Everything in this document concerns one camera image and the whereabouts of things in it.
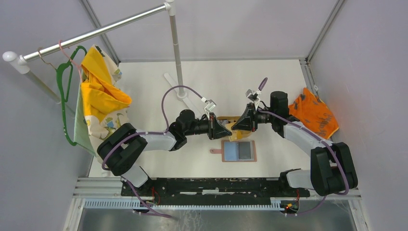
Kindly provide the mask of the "tan oval tray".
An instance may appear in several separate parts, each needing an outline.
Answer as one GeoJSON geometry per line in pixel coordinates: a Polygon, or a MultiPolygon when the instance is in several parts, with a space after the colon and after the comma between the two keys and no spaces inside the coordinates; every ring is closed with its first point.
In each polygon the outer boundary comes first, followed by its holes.
{"type": "Polygon", "coordinates": [[[232,135],[229,136],[229,141],[238,141],[247,138],[252,133],[246,130],[232,130],[232,126],[235,125],[239,118],[239,116],[220,116],[217,118],[217,120],[232,133],[232,135]]]}

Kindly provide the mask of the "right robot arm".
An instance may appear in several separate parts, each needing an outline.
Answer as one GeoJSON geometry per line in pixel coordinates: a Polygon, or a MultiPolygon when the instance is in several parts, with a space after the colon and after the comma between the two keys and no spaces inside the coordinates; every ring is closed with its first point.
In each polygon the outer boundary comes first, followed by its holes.
{"type": "Polygon", "coordinates": [[[251,100],[232,130],[255,132],[260,124],[271,124],[282,138],[298,146],[310,157],[310,169],[292,169],[281,173],[278,191],[291,196],[297,188],[315,191],[320,196],[346,195],[358,186],[358,178],[350,149],[344,142],[334,143],[308,129],[289,113],[287,93],[274,91],[270,106],[261,108],[261,90],[248,90],[251,100]]]}

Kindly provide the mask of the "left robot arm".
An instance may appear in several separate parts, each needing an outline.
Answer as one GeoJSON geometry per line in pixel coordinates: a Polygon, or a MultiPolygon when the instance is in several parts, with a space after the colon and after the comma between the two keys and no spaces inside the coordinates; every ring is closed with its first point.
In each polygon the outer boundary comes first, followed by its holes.
{"type": "Polygon", "coordinates": [[[136,163],[140,155],[155,150],[176,151],[187,143],[188,136],[202,134],[210,140],[217,140],[232,135],[232,132],[217,120],[214,113],[198,119],[192,110],[186,109],[165,132],[137,130],[125,123],[99,145],[97,154],[104,170],[131,183],[139,196],[146,196],[151,191],[151,183],[148,174],[136,163]]]}

